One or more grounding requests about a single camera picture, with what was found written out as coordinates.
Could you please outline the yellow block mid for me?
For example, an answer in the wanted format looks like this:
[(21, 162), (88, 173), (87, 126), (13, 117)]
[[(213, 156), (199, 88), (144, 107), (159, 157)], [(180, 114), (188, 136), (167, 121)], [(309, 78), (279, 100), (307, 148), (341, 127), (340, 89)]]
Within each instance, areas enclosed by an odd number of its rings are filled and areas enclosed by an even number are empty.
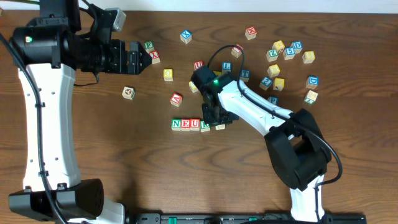
[(280, 73), (280, 68), (278, 66), (278, 64), (274, 64), (269, 66), (269, 68), (267, 69), (268, 75), (270, 78), (276, 77), (278, 76), (278, 74)]

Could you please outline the green R wooden block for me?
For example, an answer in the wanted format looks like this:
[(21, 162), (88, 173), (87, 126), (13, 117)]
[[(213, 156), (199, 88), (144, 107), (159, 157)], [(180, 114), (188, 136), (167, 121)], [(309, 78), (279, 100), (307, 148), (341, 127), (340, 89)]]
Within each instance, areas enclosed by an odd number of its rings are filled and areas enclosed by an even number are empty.
[(211, 130), (211, 126), (205, 121), (200, 121), (200, 131), (207, 132)]

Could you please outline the blue P wooden block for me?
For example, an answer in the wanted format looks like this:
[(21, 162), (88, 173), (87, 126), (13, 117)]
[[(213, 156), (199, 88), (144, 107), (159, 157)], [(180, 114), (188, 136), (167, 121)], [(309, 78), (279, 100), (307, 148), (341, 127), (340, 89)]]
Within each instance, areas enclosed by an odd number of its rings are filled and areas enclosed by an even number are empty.
[(270, 96), (267, 99), (270, 103), (272, 103), (273, 105), (278, 105), (279, 99), (276, 96)]

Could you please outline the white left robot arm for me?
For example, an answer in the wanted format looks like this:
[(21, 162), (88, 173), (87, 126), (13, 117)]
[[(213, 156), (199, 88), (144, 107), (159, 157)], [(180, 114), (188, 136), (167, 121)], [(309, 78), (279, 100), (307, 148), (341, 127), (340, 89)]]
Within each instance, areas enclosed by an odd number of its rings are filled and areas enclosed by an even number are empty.
[(125, 206), (104, 196), (99, 179), (81, 178), (73, 143), (76, 71), (138, 75), (152, 63), (138, 41), (111, 37), (125, 13), (87, 4), (93, 18), (81, 33), (78, 1), (40, 1), (40, 15), (14, 30), (4, 46), (18, 66), (27, 119), (23, 188), (9, 196), (12, 212), (39, 222), (132, 223)]

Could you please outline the green N wooden block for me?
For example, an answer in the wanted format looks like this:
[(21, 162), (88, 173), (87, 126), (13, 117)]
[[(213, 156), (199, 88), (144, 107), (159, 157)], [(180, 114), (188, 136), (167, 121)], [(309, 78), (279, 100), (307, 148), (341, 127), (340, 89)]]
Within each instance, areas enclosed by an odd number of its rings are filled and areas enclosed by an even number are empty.
[(171, 129), (173, 131), (180, 131), (181, 130), (181, 123), (182, 123), (181, 119), (172, 119)]

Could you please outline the red E wooden block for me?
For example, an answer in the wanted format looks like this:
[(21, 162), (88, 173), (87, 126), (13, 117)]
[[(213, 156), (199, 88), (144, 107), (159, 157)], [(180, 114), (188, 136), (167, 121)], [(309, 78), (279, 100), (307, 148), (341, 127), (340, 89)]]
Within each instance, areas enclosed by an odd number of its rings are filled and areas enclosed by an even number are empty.
[(190, 130), (190, 119), (181, 119), (181, 130), (182, 131)]

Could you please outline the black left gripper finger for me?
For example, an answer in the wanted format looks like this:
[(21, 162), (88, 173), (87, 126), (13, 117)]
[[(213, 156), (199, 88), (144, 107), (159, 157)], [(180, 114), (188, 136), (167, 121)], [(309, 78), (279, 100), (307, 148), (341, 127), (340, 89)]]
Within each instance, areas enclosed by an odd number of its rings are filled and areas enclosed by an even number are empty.
[(151, 64), (152, 64), (152, 57), (150, 56), (149, 53), (143, 51), (137, 54), (137, 65), (136, 65), (137, 74), (142, 73), (143, 70)]
[(140, 42), (137, 42), (137, 52), (139, 53), (140, 57), (146, 58), (149, 54), (146, 52), (145, 48)]

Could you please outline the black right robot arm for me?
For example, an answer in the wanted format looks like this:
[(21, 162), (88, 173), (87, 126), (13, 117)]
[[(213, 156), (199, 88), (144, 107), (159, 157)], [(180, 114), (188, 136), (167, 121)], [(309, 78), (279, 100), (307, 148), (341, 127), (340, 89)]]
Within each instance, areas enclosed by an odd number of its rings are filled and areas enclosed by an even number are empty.
[(216, 126), (243, 119), (264, 136), (272, 167), (290, 189), (291, 216), (305, 222), (325, 214), (320, 186), (331, 161), (314, 117), (305, 109), (296, 113), (280, 108), (250, 90), (231, 72), (215, 75), (203, 66), (191, 81), (203, 97), (203, 117)]

